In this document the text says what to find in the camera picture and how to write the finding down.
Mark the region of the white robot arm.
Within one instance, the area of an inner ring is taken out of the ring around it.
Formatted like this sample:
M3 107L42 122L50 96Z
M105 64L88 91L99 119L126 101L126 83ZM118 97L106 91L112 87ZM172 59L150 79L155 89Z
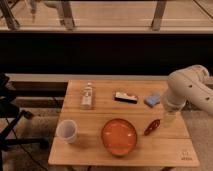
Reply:
M202 65L179 69L168 76L168 88L161 96L165 127L172 125L187 101L213 116L213 90L205 84L209 78L209 71Z

